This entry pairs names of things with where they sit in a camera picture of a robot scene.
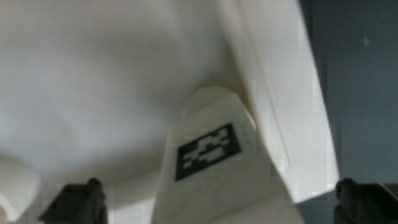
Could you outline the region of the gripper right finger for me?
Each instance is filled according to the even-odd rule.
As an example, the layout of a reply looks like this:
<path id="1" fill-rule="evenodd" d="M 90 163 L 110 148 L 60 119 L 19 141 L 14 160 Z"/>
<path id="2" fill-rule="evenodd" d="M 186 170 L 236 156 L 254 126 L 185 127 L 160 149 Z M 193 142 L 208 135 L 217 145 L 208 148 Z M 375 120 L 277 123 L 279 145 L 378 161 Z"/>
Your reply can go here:
<path id="1" fill-rule="evenodd" d="M 398 183 L 336 183 L 334 224 L 398 224 Z"/>

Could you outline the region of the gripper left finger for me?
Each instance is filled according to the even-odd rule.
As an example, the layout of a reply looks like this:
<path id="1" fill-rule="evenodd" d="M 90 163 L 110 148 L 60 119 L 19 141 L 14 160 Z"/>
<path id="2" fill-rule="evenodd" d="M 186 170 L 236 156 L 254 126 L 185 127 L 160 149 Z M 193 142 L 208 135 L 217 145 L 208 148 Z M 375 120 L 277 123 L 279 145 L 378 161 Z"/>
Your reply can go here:
<path id="1" fill-rule="evenodd" d="M 44 224 L 108 224 L 103 184 L 90 178 L 85 184 L 67 184 L 39 216 Z"/>

